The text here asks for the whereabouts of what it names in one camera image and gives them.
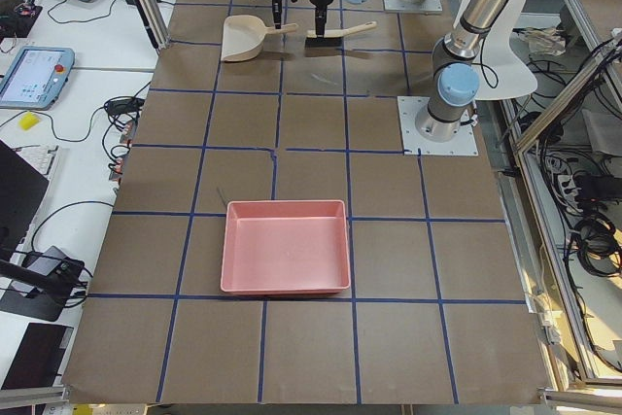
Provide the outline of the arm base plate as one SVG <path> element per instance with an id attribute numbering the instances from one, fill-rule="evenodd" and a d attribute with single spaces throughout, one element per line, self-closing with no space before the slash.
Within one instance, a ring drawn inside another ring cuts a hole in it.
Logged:
<path id="1" fill-rule="evenodd" d="M 455 123 L 435 123 L 426 96 L 399 96 L 402 147 L 413 156 L 478 156 L 473 124 L 467 110 Z"/>
<path id="2" fill-rule="evenodd" d="M 398 14 L 440 15 L 441 0 L 383 0 L 384 10 Z"/>

